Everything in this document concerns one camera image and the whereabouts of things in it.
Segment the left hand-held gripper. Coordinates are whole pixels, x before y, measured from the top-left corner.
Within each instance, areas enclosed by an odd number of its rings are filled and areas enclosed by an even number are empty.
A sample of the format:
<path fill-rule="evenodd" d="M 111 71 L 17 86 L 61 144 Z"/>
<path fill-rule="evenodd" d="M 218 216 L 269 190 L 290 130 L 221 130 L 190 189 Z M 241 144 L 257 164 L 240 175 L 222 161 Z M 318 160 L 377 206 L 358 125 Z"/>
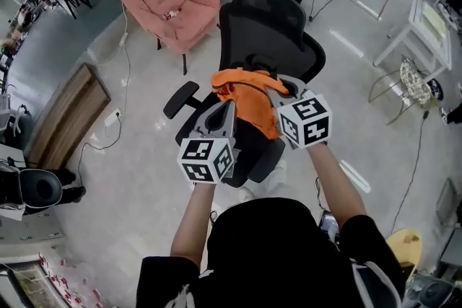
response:
<path fill-rule="evenodd" d="M 189 182 L 220 184 L 234 175 L 236 104 L 225 100 L 212 105 L 196 121 L 196 130 L 181 141 L 177 163 Z M 214 136 L 204 133 L 222 133 Z"/>

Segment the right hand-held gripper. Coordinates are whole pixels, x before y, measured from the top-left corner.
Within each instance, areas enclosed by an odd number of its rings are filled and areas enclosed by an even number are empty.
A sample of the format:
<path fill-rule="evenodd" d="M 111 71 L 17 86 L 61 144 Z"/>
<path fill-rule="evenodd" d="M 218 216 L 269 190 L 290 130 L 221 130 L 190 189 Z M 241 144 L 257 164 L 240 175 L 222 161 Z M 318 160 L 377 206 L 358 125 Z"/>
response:
<path fill-rule="evenodd" d="M 321 94 L 314 94 L 307 84 L 293 76 L 280 75 L 289 96 L 268 85 L 266 93 L 277 111 L 280 131 L 292 144 L 306 149 L 327 142 L 332 134 L 332 110 Z"/>

